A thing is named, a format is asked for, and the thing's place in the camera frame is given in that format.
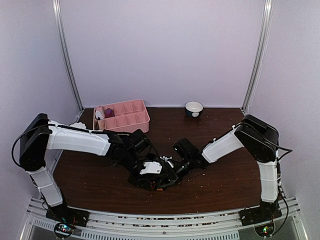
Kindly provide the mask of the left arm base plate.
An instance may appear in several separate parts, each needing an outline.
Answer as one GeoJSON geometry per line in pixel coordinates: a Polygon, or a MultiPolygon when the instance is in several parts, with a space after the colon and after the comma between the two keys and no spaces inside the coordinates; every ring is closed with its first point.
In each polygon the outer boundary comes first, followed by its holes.
{"type": "Polygon", "coordinates": [[[72,226],[86,227],[90,213],[86,210],[70,208],[65,205],[48,207],[46,218],[72,226]]]}

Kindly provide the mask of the black red yellow argyle sock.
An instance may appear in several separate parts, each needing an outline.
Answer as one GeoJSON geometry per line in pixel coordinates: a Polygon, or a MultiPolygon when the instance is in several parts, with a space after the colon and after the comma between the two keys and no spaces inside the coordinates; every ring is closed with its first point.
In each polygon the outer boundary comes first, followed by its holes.
{"type": "Polygon", "coordinates": [[[148,186],[151,191],[163,192],[167,189],[167,187],[164,186],[164,181],[162,178],[150,180],[148,186]]]}

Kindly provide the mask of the maroon purple striped sock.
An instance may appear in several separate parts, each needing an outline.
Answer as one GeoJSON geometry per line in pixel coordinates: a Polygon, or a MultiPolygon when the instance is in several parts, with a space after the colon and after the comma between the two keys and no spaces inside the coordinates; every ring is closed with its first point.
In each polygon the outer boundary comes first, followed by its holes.
{"type": "Polygon", "coordinates": [[[104,112],[105,112],[105,118],[112,118],[115,116],[115,112],[112,108],[107,108],[104,112]]]}

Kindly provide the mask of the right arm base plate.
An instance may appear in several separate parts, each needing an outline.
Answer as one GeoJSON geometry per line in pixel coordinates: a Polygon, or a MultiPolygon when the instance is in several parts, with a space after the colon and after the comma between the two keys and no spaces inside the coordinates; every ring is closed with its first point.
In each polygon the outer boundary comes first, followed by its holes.
{"type": "Polygon", "coordinates": [[[263,222],[270,222],[273,219],[282,216],[282,212],[279,208],[270,208],[258,206],[254,208],[246,208],[239,211],[239,218],[242,226],[256,225],[263,222]]]}

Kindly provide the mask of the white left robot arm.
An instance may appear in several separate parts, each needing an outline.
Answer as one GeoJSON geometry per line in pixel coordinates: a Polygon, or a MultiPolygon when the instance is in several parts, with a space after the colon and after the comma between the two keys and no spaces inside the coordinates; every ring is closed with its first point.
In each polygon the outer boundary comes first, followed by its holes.
{"type": "Polygon", "coordinates": [[[91,130],[82,122],[65,125],[49,120],[45,113],[38,114],[17,137],[11,148],[12,155],[15,154],[17,144],[19,157],[13,162],[29,174],[44,197],[48,209],[61,222],[72,218],[72,211],[53,177],[63,152],[111,157],[119,162],[139,185],[147,187],[159,184],[158,178],[164,173],[166,164],[158,154],[139,156],[145,148],[152,146],[139,129],[133,133],[91,130]]]}

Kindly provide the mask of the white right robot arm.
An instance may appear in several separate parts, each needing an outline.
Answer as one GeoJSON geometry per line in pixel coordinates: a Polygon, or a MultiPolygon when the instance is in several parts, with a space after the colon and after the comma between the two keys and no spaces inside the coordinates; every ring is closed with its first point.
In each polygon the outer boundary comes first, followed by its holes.
{"type": "Polygon", "coordinates": [[[281,179],[279,136],[275,127],[247,114],[230,130],[213,138],[202,148],[197,148],[187,138],[182,138],[174,145],[181,160],[176,163],[166,157],[163,160],[169,164],[173,175],[181,180],[194,169],[204,169],[238,151],[245,152],[257,164],[259,172],[260,200],[256,216],[259,220],[266,221],[278,208],[278,186],[281,179]]]}

